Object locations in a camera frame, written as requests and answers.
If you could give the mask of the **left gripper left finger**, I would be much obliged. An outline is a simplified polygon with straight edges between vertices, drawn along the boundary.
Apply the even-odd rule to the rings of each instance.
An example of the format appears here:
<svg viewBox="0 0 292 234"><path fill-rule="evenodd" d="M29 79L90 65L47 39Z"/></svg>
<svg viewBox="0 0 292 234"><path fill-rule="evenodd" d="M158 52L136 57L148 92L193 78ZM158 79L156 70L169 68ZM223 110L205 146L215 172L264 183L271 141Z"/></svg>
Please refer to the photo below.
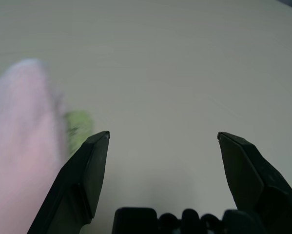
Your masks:
<svg viewBox="0 0 292 234"><path fill-rule="evenodd" d="M28 233L78 234L95 217L101 193L110 133L88 137L65 163Z"/></svg>

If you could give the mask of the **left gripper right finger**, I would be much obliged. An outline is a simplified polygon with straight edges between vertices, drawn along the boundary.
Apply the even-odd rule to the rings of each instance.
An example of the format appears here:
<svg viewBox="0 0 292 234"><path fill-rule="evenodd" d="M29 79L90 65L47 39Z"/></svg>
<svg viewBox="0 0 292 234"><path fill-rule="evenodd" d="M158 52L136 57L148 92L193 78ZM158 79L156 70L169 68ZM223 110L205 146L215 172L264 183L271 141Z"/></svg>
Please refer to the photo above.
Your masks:
<svg viewBox="0 0 292 234"><path fill-rule="evenodd" d="M217 135L226 180L238 210L255 212L269 234L292 234L292 188L244 138Z"/></svg>

